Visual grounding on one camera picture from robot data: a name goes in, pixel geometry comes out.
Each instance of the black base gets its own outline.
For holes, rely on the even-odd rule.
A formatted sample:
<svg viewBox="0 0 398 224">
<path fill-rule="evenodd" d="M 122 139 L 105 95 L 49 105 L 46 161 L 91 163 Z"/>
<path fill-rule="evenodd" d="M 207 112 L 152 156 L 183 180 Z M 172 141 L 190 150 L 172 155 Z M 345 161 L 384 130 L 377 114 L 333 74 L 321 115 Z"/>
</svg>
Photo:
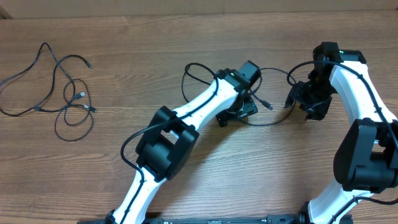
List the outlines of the black base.
<svg viewBox="0 0 398 224">
<path fill-rule="evenodd" d="M 285 215 L 268 215 L 262 218 L 192 218 L 180 220 L 163 220 L 161 218 L 145 219 L 142 224 L 311 224 L 306 222 L 303 215 L 285 214 Z M 345 215 L 339 224 L 353 224 L 351 215 Z M 96 220 L 91 222 L 78 222 L 77 224 L 106 224 L 104 220 Z"/>
</svg>

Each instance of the white arm segment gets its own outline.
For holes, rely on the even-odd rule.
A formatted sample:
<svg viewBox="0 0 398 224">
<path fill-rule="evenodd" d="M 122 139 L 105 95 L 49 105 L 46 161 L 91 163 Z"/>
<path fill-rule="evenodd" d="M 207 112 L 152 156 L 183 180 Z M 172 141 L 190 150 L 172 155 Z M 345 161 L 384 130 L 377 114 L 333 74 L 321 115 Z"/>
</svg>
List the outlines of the white arm segment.
<svg viewBox="0 0 398 224">
<path fill-rule="evenodd" d="M 199 131 L 207 122 L 209 122 L 211 118 L 214 118 L 216 114 L 230 108 L 235 102 L 236 97 L 238 96 L 238 92 L 235 91 L 234 87 L 227 81 L 218 79 L 218 84 L 219 86 L 217 95 L 213 97 L 213 99 L 200 110 L 182 120 L 187 125 L 194 125 L 196 131 Z M 177 116 L 181 117 L 200 106 L 212 96 L 215 89 L 216 82 L 213 81 L 209 88 L 207 88 L 207 90 L 205 90 L 201 95 L 197 96 L 194 100 L 187 103 L 186 105 L 175 109 L 174 111 L 177 112 Z M 130 212 L 127 214 L 127 217 L 123 221 L 123 224 L 141 224 L 145 220 L 145 214 L 150 202 L 154 198 L 159 187 L 166 181 L 166 179 L 163 179 L 162 181 L 157 183 L 154 180 L 154 176 L 150 172 L 148 172 L 146 169 L 142 169 L 142 171 L 145 178 L 144 185 L 138 193 L 137 198 L 133 201 Z M 137 192 L 140 181 L 141 175 L 140 173 L 136 172 L 136 176 L 130 187 L 129 192 L 126 195 L 126 198 L 124 199 L 121 206 L 113 213 L 113 217 L 115 218 L 116 223 L 120 224 L 124 216 L 124 211 L 126 211 L 131 199 Z"/>
<path fill-rule="evenodd" d="M 130 212 L 127 214 L 126 219 L 123 221 L 123 224 L 141 224 L 145 220 L 145 214 L 147 212 L 150 202 L 155 197 L 155 194 L 159 187 L 166 181 L 166 179 L 163 179 L 162 181 L 157 183 L 154 180 L 155 177 L 150 172 L 148 172 L 147 169 L 143 168 L 142 172 L 144 173 L 145 177 L 144 185 L 139 191 L 136 199 L 133 201 L 130 207 Z M 121 220 L 124 216 L 124 211 L 126 211 L 131 199 L 137 192 L 140 181 L 141 175 L 137 171 L 136 176 L 134 177 L 134 181 L 132 182 L 129 192 L 124 198 L 123 203 L 113 213 L 113 217 L 115 218 L 116 223 L 121 223 Z"/>
<path fill-rule="evenodd" d="M 361 62 L 349 62 L 345 61 L 341 63 L 349 68 L 362 74 L 364 79 L 367 81 L 372 89 L 376 101 L 382 108 L 381 111 L 386 117 L 388 122 L 392 122 L 393 119 L 397 119 L 384 105 L 383 101 L 380 99 L 379 94 L 374 88 L 371 79 L 369 78 L 368 66 L 362 64 Z M 364 83 L 357 78 L 356 75 L 347 71 L 339 66 L 334 66 L 331 71 L 329 78 L 330 84 L 335 88 L 338 95 L 340 96 L 343 106 L 346 110 L 349 123 L 352 124 L 355 119 L 371 118 L 373 121 L 380 122 L 381 119 L 373 105 L 372 99 L 369 96 Z"/>
<path fill-rule="evenodd" d="M 194 100 L 179 108 L 175 108 L 174 111 L 177 112 L 177 116 L 181 117 L 200 106 L 212 96 L 215 89 L 216 80 L 214 80 L 209 88 L 207 88 L 207 90 L 197 96 Z M 214 118 L 219 112 L 230 108 L 235 102 L 237 96 L 238 92 L 235 91 L 234 86 L 229 84 L 224 79 L 218 79 L 217 95 L 200 110 L 193 113 L 191 116 L 182 119 L 182 121 L 185 122 L 185 124 L 187 125 L 194 125 L 195 130 L 199 131 L 207 122 L 209 122 L 211 118 Z"/>
<path fill-rule="evenodd" d="M 353 70 L 362 74 L 364 79 L 367 81 L 372 89 L 376 101 L 382 108 L 381 111 L 386 117 L 388 122 L 392 122 L 393 119 L 397 119 L 384 105 L 380 99 L 379 94 L 374 88 L 372 81 L 369 78 L 368 66 L 361 62 L 349 62 L 345 61 L 342 63 Z M 380 122 L 381 119 L 373 105 L 372 99 L 369 96 L 369 92 L 366 89 L 364 83 L 354 74 L 347 71 L 339 66 L 334 66 L 331 71 L 329 78 L 331 85 L 335 88 L 339 94 L 343 106 L 347 112 L 349 123 L 352 124 L 355 119 L 371 118 L 373 121 Z M 310 221 L 315 224 L 329 223 L 333 215 L 343 208 L 353 197 L 363 196 L 370 197 L 373 194 L 367 190 L 353 190 L 346 192 L 343 190 L 343 186 L 339 184 L 336 179 L 315 199 L 311 200 L 308 204 L 308 214 Z M 340 219 L 349 210 L 351 210 L 356 203 L 351 204 L 339 217 L 335 217 L 336 222 L 339 223 Z"/>
<path fill-rule="evenodd" d="M 308 215 L 310 221 L 314 224 L 329 224 L 332 216 L 343 208 L 353 197 L 362 196 L 370 197 L 373 194 L 367 190 L 353 190 L 347 192 L 343 190 L 343 186 L 333 178 L 327 188 L 315 199 L 308 204 Z M 341 215 L 335 217 L 334 224 L 338 224 L 340 219 L 350 211 L 356 203 L 352 203 Z"/>
</svg>

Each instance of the wire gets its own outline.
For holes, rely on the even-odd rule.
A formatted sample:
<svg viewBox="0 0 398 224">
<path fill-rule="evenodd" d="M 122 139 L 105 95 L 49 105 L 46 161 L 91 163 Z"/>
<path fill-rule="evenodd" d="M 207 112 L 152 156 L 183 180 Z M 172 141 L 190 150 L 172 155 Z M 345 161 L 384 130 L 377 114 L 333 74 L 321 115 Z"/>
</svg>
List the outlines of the wire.
<svg viewBox="0 0 398 224">
<path fill-rule="evenodd" d="M 92 112 L 92 111 L 96 111 L 96 109 L 95 109 L 94 107 L 92 107 L 92 105 L 91 105 L 91 96 L 90 96 L 90 92 L 88 91 L 87 84 L 86 84 L 83 80 L 81 80 L 81 79 L 79 79 L 79 78 L 73 79 L 73 78 L 65 71 L 65 69 L 63 69 L 63 67 L 61 66 L 60 63 L 61 63 L 62 61 L 64 61 L 64 60 L 66 60 L 67 58 L 75 57 L 75 58 L 78 58 L 78 59 L 82 60 L 82 61 L 87 65 L 88 68 L 91 68 L 91 69 L 92 69 L 93 67 L 91 66 L 91 64 L 90 64 L 85 58 L 83 58 L 82 56 L 79 56 L 79 55 L 67 55 L 67 56 L 65 56 L 64 58 L 62 58 L 61 60 L 58 61 L 57 58 L 56 58 L 56 56 L 55 56 L 55 54 L 54 54 L 54 52 L 53 52 L 53 50 L 52 50 L 51 47 L 49 46 L 49 44 L 46 43 L 46 42 L 44 42 L 44 43 L 40 46 L 40 49 L 39 49 L 39 51 L 37 52 L 36 58 L 35 58 L 35 60 L 32 62 L 32 64 L 31 64 L 29 67 L 27 67 L 25 70 L 23 70 L 22 72 L 19 72 L 18 74 L 13 75 L 13 76 L 11 76 L 11 77 L 6 78 L 5 80 L 3 80 L 3 81 L 0 83 L 0 87 L 1 87 L 3 84 L 5 84 L 6 82 L 8 82 L 8 81 L 10 81 L 10 80 L 13 80 L 14 78 L 17 78 L 17 77 L 19 77 L 20 75 L 23 75 L 23 74 L 25 74 L 26 72 L 28 72 L 28 71 L 36 64 L 37 60 L 38 60 L 39 57 L 40 57 L 42 48 L 43 48 L 44 46 L 47 46 L 47 47 L 49 48 L 50 53 L 51 53 L 51 56 L 52 56 L 52 58 L 55 60 L 55 63 L 56 63 L 56 66 L 55 66 L 55 68 L 54 68 L 54 70 L 53 70 L 53 74 L 52 74 L 52 84 L 51 84 L 51 89 L 50 89 L 49 93 L 48 93 L 47 96 L 45 96 L 42 100 L 40 100 L 37 104 L 35 104 L 34 106 L 32 106 L 32 107 L 30 107 L 30 108 L 28 108 L 28 109 L 26 109 L 26 110 L 24 110 L 24 111 L 22 111 L 22 112 L 20 112 L 20 113 L 8 113 L 8 112 L 5 112 L 5 111 L 4 111 L 3 109 L 1 109 L 1 108 L 0 108 L 0 112 L 3 113 L 3 114 L 5 114 L 5 115 L 7 115 L 7 116 L 13 116 L 13 117 L 21 116 L 21 115 L 23 115 L 23 114 L 25 114 L 25 113 L 27 113 L 27 112 L 32 111 L 32 110 L 36 110 L 36 111 L 44 112 L 44 113 L 56 113 L 56 112 L 58 112 L 58 115 L 57 115 L 57 117 L 55 118 L 55 124 L 54 124 L 55 135 L 58 136 L 58 138 L 60 138 L 60 139 L 62 139 L 62 140 L 64 140 L 64 141 L 78 141 L 78 140 L 83 139 L 84 137 L 86 137 L 86 136 L 90 133 L 90 131 L 93 129 L 93 126 L 94 126 L 94 118 L 93 118 L 93 115 L 91 114 L 91 112 Z M 69 82 L 65 85 L 65 88 L 63 89 L 63 98 L 64 98 L 64 100 L 65 100 L 65 102 L 66 102 L 66 105 L 63 106 L 63 107 L 61 107 L 61 108 L 59 108 L 59 109 L 56 109 L 56 110 L 46 110 L 46 109 L 43 109 L 42 106 L 43 106 L 44 104 L 46 104 L 47 100 L 50 98 L 50 96 L 52 95 L 52 93 L 53 93 L 53 91 L 54 91 L 54 88 L 55 88 L 55 73 L 56 73 L 58 67 L 62 70 L 62 72 L 65 74 L 65 76 L 69 79 Z M 79 104 L 72 104 L 72 102 L 73 102 L 74 100 L 76 100 L 76 96 L 77 96 L 77 95 L 76 95 L 76 85 L 75 85 L 75 81 L 79 81 L 79 82 L 82 82 L 82 83 L 84 84 L 84 86 L 85 86 L 85 88 L 86 88 L 86 93 L 84 93 L 84 92 L 83 92 L 83 93 L 84 93 L 85 95 L 87 95 L 87 97 L 88 97 L 88 101 L 89 101 L 89 105 L 88 105 L 88 106 L 86 106 L 86 105 L 79 105 Z M 67 97 L 66 97 L 66 95 L 65 95 L 65 92 L 66 92 L 66 90 L 67 90 L 67 87 L 68 87 L 69 85 L 71 85 L 71 84 L 72 84 L 72 87 L 73 87 L 73 93 L 72 93 L 72 97 L 70 98 L 70 100 L 68 100 Z M 69 107 L 81 108 L 81 109 L 83 109 L 83 110 L 86 110 L 86 111 L 87 111 L 87 114 L 86 114 L 86 116 L 85 116 L 81 121 L 79 121 L 79 122 L 77 122 L 77 123 L 75 123 L 75 124 L 70 124 L 70 123 L 67 121 L 67 119 L 66 119 L 66 117 L 67 117 L 67 110 L 68 110 Z M 58 117 L 61 115 L 62 112 L 64 112 L 64 122 L 65 122 L 68 126 L 79 126 L 79 125 L 83 124 L 83 123 L 87 120 L 87 118 L 90 116 L 90 118 L 91 118 L 91 126 L 90 126 L 90 128 L 87 130 L 87 132 L 86 132 L 84 135 L 82 135 L 81 137 L 76 138 L 76 139 L 65 139 L 65 138 L 61 137 L 61 136 L 58 134 L 58 132 L 57 132 L 57 121 L 58 121 Z"/>
<path fill-rule="evenodd" d="M 296 83 L 293 84 L 289 80 L 289 78 L 291 77 L 292 73 L 296 69 L 298 69 L 298 68 L 300 68 L 300 67 L 302 67 L 304 65 L 316 64 L 316 63 L 326 63 L 326 64 L 337 65 L 339 67 L 342 67 L 342 68 L 346 69 L 347 71 L 351 72 L 352 74 L 356 75 L 363 82 L 363 84 L 365 85 L 365 87 L 366 87 L 366 89 L 367 89 L 367 91 L 369 93 L 370 98 L 372 99 L 373 105 L 376 108 L 376 112 L 378 113 L 378 115 L 379 115 L 380 119 L 382 120 L 382 122 L 387 126 L 389 134 L 391 135 L 391 138 L 392 138 L 392 142 L 395 145 L 395 150 L 398 153 L 397 138 L 396 138 L 394 132 L 392 131 L 390 123 L 387 121 L 386 117 L 383 115 L 383 113 L 381 111 L 381 107 L 379 107 L 379 104 L 377 103 L 376 97 L 374 96 L 374 93 L 373 93 L 371 87 L 369 86 L 369 83 L 365 80 L 365 78 L 363 77 L 362 74 L 359 74 L 357 71 L 353 70 L 352 68 L 349 68 L 346 65 L 342 65 L 342 64 L 337 63 L 337 62 L 331 62 L 331 61 L 309 61 L 309 62 L 304 62 L 304 63 L 301 63 L 299 65 L 296 65 L 294 68 L 292 68 L 291 71 L 289 72 L 289 74 L 287 75 L 287 82 L 290 85 L 292 85 L 292 86 L 296 85 Z M 330 220 L 329 224 L 332 224 L 333 222 L 335 222 L 337 217 L 339 217 L 347 208 L 349 208 L 349 206 L 351 206 L 352 203 L 358 202 L 358 200 L 368 200 L 370 202 L 378 203 L 378 204 L 381 204 L 381 205 L 395 205 L 395 204 L 398 203 L 398 198 L 395 199 L 395 200 L 392 200 L 390 202 L 384 202 L 384 201 L 376 200 L 376 199 L 373 199 L 373 198 L 370 198 L 370 197 L 360 197 L 360 196 L 354 197 L 343 208 L 341 208 L 337 212 L 336 215 L 332 216 L 332 219 Z"/>
<path fill-rule="evenodd" d="M 279 68 L 260 68 L 260 70 L 275 70 L 275 71 L 282 72 L 282 73 L 288 75 L 288 73 L 287 73 L 286 71 L 283 71 L 283 70 L 281 70 L 281 69 L 279 69 Z M 258 89 L 260 89 L 260 85 L 261 85 L 261 82 L 262 82 L 262 76 L 260 76 L 260 78 L 261 78 L 261 79 L 260 79 L 260 84 L 259 84 L 259 86 L 258 86 L 254 91 L 252 91 L 252 90 L 250 89 L 250 92 L 252 93 L 253 97 L 255 97 L 256 100 L 258 100 L 260 103 L 262 103 L 263 100 L 260 99 L 260 98 L 258 98 L 255 94 L 253 94 L 253 93 L 255 93 L 255 91 L 257 91 Z M 290 78 L 293 80 L 293 82 L 294 82 L 295 84 L 297 83 L 297 82 L 296 82 L 296 79 L 295 79 L 292 75 L 290 75 Z M 285 121 L 285 120 L 292 114 L 292 112 L 293 112 L 293 110 L 294 110 L 294 108 L 295 108 L 295 105 L 296 105 L 296 102 L 294 101 L 294 103 L 293 103 L 292 107 L 290 108 L 289 112 L 288 112 L 282 119 L 280 119 L 280 120 L 278 120 L 278 121 L 271 122 L 271 123 L 266 123 L 266 124 L 252 124 L 252 123 L 249 123 L 249 122 L 244 121 L 244 120 L 242 120 L 242 119 L 239 119 L 238 121 L 241 122 L 241 123 L 243 123 L 243 124 L 246 124 L 246 125 L 249 125 L 249 126 L 253 126 L 253 127 L 265 127 L 265 126 L 276 125 L 276 124 L 279 124 L 279 123 Z"/>
<path fill-rule="evenodd" d="M 279 69 L 279 68 L 260 68 L 260 70 L 275 70 L 275 71 L 282 72 L 282 73 L 288 75 L 288 73 L 287 73 L 286 71 L 283 71 L 283 70 L 281 70 L 281 69 Z M 208 83 L 208 82 L 206 82 L 206 81 L 204 81 L 204 80 L 201 80 L 200 78 L 197 78 L 197 77 L 193 76 L 192 74 L 190 74 L 190 73 L 188 73 L 188 72 L 187 72 L 187 73 L 184 73 L 184 75 L 182 76 L 182 81 L 181 81 L 181 92 L 182 92 L 182 96 L 184 97 L 184 100 L 185 100 L 187 103 L 189 103 L 190 101 L 189 101 L 188 98 L 185 96 L 184 87 L 183 87 L 185 75 L 188 75 L 189 77 L 191 77 L 191 78 L 193 78 L 193 79 L 195 79 L 195 80 L 197 80 L 197 81 L 199 81 L 199 82 L 201 82 L 201 83 L 204 83 L 204 84 L 206 84 L 206 85 L 210 85 L 210 83 Z M 294 79 L 294 77 L 293 77 L 292 75 L 290 75 L 290 78 L 293 80 L 293 82 L 294 82 L 295 84 L 297 83 L 296 80 Z M 262 103 L 262 104 L 264 105 L 264 102 L 265 102 L 265 101 L 262 100 L 262 99 L 260 99 L 260 98 L 256 95 L 256 92 L 260 89 L 261 84 L 262 84 L 262 75 L 260 76 L 260 82 L 259 82 L 259 85 L 257 86 L 257 88 L 254 89 L 254 90 L 251 90 L 251 89 L 250 89 L 250 93 L 249 93 L 249 94 L 252 95 L 256 100 L 258 100 L 260 103 Z M 249 122 L 244 121 L 244 120 L 242 120 L 242 119 L 236 119 L 236 120 L 239 121 L 239 122 L 241 122 L 241 123 L 243 123 L 243 124 L 246 124 L 246 125 L 249 125 L 249 126 L 254 126 L 254 127 L 264 127 L 264 126 L 276 125 L 276 124 L 279 124 L 279 123 L 285 121 L 285 120 L 292 114 L 292 112 L 293 112 L 293 110 L 294 110 L 294 108 L 295 108 L 295 104 L 296 104 L 296 102 L 293 103 L 293 105 L 292 105 L 290 111 L 289 111 L 282 119 L 280 119 L 280 120 L 278 120 L 278 121 L 275 121 L 275 122 L 266 123 L 266 124 L 252 124 L 252 123 L 249 123 Z"/>
<path fill-rule="evenodd" d="M 215 88 L 215 91 L 213 92 L 213 94 L 212 94 L 205 102 L 203 102 L 201 105 L 199 105 L 198 107 L 196 107 L 194 110 L 191 110 L 191 111 L 188 112 L 187 114 L 185 114 L 185 115 L 183 115 L 183 116 L 181 116 L 181 117 L 179 117 L 179 118 L 171 119 L 171 120 L 165 121 L 165 122 L 163 122 L 163 123 L 155 124 L 155 125 L 152 125 L 152 126 L 150 126 L 150 127 L 148 127 L 148 128 L 144 128 L 144 129 L 142 129 L 142 130 L 140 130 L 140 131 L 134 133 L 134 134 L 131 135 L 130 137 L 128 137 L 128 138 L 125 140 L 125 142 L 122 144 L 121 149 L 120 149 L 120 156 L 122 157 L 122 160 L 123 160 L 125 163 L 127 163 L 129 166 L 131 166 L 133 169 L 137 170 L 138 173 L 140 173 L 140 175 L 141 175 L 141 181 L 140 181 L 140 184 L 139 184 L 139 186 L 138 186 L 138 189 L 137 189 L 136 193 L 134 194 L 134 196 L 132 197 L 132 199 L 131 199 L 129 205 L 127 206 L 126 210 L 124 211 L 124 215 L 123 215 L 123 217 L 122 217 L 122 220 L 121 220 L 120 224 L 123 224 L 124 220 L 126 219 L 127 214 L 128 214 L 129 211 L 130 211 L 130 208 L 131 208 L 132 203 L 133 203 L 134 200 L 137 198 L 138 193 L 140 192 L 140 190 L 141 190 L 141 188 L 142 188 L 142 186 L 144 185 L 144 182 L 145 182 L 145 177 L 144 177 L 144 173 L 142 172 L 142 170 L 141 170 L 138 166 L 134 165 L 131 161 L 129 161 L 129 160 L 126 158 L 126 156 L 124 155 L 124 150 L 125 150 L 127 144 L 129 144 L 129 142 L 130 142 L 131 140 L 133 140 L 134 138 L 136 138 L 137 136 L 139 136 L 139 135 L 141 135 L 141 134 L 143 134 L 143 133 L 146 133 L 146 132 L 148 132 L 148 131 L 150 131 L 150 130 L 153 130 L 153 129 L 155 129 L 155 128 L 165 127 L 165 126 L 167 126 L 167 125 L 169 125 L 169 124 L 172 124 L 172 123 L 177 122 L 177 121 L 181 121 L 182 119 L 191 116 L 193 113 L 195 113 L 196 111 L 200 110 L 200 108 L 202 108 L 202 107 L 204 107 L 206 104 L 208 104 L 208 103 L 216 96 L 216 94 L 217 94 L 218 86 L 219 86 L 217 76 L 216 76 L 216 74 L 215 74 L 210 68 L 208 68 L 208 67 L 205 66 L 205 65 L 202 65 L 202 64 L 200 64 L 200 63 L 189 63 L 188 65 L 185 66 L 185 71 L 184 71 L 184 74 L 183 74 L 183 78 L 184 78 L 184 76 L 185 76 L 186 74 L 188 74 L 188 76 L 191 76 L 191 74 L 189 74 L 189 72 L 188 72 L 189 69 L 190 69 L 190 67 L 191 67 L 191 65 L 196 65 L 196 66 L 202 67 L 202 68 L 206 69 L 207 71 L 209 71 L 209 72 L 213 75 L 213 78 L 214 78 L 215 81 L 216 81 L 216 88 Z"/>
<path fill-rule="evenodd" d="M 362 197 L 362 196 L 357 196 L 357 197 L 353 197 L 349 202 L 347 202 L 343 208 L 341 208 L 336 215 L 332 216 L 332 219 L 330 220 L 329 224 L 333 224 L 337 217 L 339 217 L 345 210 L 347 210 L 347 208 L 349 208 L 354 202 L 359 203 L 358 200 L 367 200 L 373 203 L 378 203 L 380 205 L 395 205 L 398 203 L 398 198 L 389 202 L 385 202 L 382 200 L 377 200 L 377 199 L 373 199 L 373 198 L 369 198 L 369 197 Z"/>
</svg>

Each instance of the cable clip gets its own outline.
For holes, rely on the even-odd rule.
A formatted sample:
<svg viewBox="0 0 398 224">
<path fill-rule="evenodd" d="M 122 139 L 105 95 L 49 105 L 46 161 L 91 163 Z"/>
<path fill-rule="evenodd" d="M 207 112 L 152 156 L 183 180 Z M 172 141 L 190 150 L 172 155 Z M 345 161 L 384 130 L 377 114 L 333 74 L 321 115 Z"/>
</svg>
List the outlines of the cable clip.
<svg viewBox="0 0 398 224">
<path fill-rule="evenodd" d="M 354 202 L 355 202 L 356 204 L 359 204 L 359 201 L 358 201 L 358 199 L 356 199 L 355 196 L 353 196 L 353 199 L 354 199 Z"/>
<path fill-rule="evenodd" d="M 334 215 L 331 216 L 331 219 L 333 220 L 333 222 L 337 221 Z"/>
<path fill-rule="evenodd" d="M 377 113 L 377 107 L 375 107 L 375 109 L 376 109 L 376 110 L 374 111 L 374 113 Z M 379 107 L 379 111 L 380 111 L 380 112 L 381 112 L 381 109 L 382 109 L 382 108 Z"/>
</svg>

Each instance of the robotic arm link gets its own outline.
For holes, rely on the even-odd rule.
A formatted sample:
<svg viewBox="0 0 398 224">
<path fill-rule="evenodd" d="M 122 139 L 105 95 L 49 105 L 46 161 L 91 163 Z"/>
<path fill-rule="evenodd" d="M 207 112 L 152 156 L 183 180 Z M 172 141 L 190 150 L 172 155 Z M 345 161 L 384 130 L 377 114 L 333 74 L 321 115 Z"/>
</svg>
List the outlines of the robotic arm link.
<svg viewBox="0 0 398 224">
<path fill-rule="evenodd" d="M 210 87 L 186 105 L 173 111 L 163 106 L 156 112 L 149 124 L 153 128 L 144 133 L 136 147 L 139 155 L 137 164 L 142 172 L 137 171 L 118 209 L 111 211 L 105 220 L 89 223 L 353 223 L 351 216 L 346 215 L 350 209 L 362 199 L 374 200 L 369 197 L 398 185 L 398 121 L 371 83 L 361 52 L 340 50 L 337 43 L 322 42 L 314 49 L 313 59 L 297 65 L 289 72 L 287 79 L 292 89 L 285 108 L 298 102 L 300 109 L 308 113 L 306 119 L 322 120 L 331 103 L 331 95 L 337 93 L 351 128 L 335 156 L 335 178 L 318 197 L 306 202 L 297 214 L 194 221 L 145 218 L 146 210 L 159 187 L 172 179 L 186 163 L 199 131 L 211 118 L 216 117 L 220 126 L 225 126 L 228 120 L 257 113 L 249 90 L 261 73 L 257 65 L 248 61 L 239 71 L 228 68 L 218 71 Z M 314 64 L 314 69 L 308 75 L 310 81 L 297 84 L 289 81 L 296 68 L 310 63 Z M 176 143 L 172 144 L 161 134 L 162 131 L 172 133 L 177 138 Z M 372 152 L 373 145 L 377 143 L 386 148 L 384 152 Z"/>
</svg>

